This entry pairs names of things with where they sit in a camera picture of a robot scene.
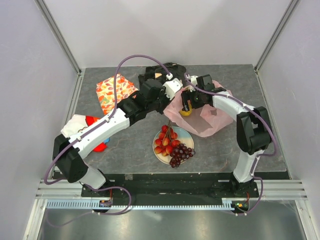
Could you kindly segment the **yellow fake lemon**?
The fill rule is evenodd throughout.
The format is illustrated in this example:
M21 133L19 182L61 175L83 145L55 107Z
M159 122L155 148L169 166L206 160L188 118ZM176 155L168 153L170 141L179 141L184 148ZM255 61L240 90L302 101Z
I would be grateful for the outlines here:
M189 110L187 110L187 111L184 111L183 109L181 109L181 110L179 111L179 113L180 113L180 115L183 116L183 117L188 117L188 116L190 116L191 113L192 113L192 107L190 106L190 107L189 107Z

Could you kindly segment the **pink plastic bag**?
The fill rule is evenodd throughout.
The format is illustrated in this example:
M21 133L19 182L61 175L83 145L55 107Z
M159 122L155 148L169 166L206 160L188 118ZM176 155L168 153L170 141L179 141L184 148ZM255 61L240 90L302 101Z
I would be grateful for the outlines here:
M205 138L214 135L233 123L234 120L227 113L210 105L192 109L192 113L189 116L181 116L179 113L183 108L181 93L184 90L189 90L189 86L182 87L175 94L175 97L163 113L178 127L201 138Z

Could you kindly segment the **beige blue ceramic plate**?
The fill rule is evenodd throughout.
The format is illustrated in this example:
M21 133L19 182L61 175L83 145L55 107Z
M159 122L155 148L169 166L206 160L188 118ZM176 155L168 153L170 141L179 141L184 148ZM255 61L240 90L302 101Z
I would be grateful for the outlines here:
M180 144L185 144L187 147L194 149L195 148L195 144L194 144L194 140L191 137L191 135L184 129L177 127L177 126L173 126L173 129L178 133L178 140L180 141ZM170 155L168 156L162 156L162 155L156 155L155 156L164 164L166 165L170 165Z

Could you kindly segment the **red fake lychee bunch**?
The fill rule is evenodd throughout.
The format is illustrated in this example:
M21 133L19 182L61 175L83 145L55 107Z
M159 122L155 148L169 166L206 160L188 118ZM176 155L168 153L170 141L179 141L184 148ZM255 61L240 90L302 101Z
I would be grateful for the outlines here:
M178 133L174 130L173 124L169 121L163 125L160 132L155 136L153 141L153 150L156 155L164 157L171 155L174 148L176 148L180 141L178 140Z

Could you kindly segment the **purple fake grape bunch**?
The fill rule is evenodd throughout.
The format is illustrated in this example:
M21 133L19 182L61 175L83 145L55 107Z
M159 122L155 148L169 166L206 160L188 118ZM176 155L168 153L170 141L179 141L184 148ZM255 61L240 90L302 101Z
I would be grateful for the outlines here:
M172 168L178 168L182 163L196 154L193 148L187 147L184 143L178 144L173 148L170 155L169 165Z

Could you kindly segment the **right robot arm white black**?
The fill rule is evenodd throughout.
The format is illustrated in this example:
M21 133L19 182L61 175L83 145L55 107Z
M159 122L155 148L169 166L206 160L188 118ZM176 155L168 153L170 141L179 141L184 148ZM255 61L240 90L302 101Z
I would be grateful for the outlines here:
M255 178L254 172L260 158L267 156L265 150L275 140L268 111L263 106L248 105L223 87L216 87L213 82L209 82L209 74L199 77L185 74L184 77L190 89L182 93L193 108L209 105L236 122L236 141L241 151L232 172L234 180L229 184L229 191L233 196L240 197L247 191L246 183Z

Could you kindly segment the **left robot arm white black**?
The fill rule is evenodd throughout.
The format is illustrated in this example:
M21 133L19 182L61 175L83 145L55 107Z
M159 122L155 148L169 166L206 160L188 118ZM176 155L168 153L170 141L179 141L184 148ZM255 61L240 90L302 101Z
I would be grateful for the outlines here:
M70 137L58 135L54 140L52 163L69 183L82 182L91 186L99 197L106 196L110 191L109 183L84 159L104 140L143 120L148 113L157 111L163 114L180 89L177 79L164 84L155 79L147 80L139 90L122 99L112 112L97 122Z

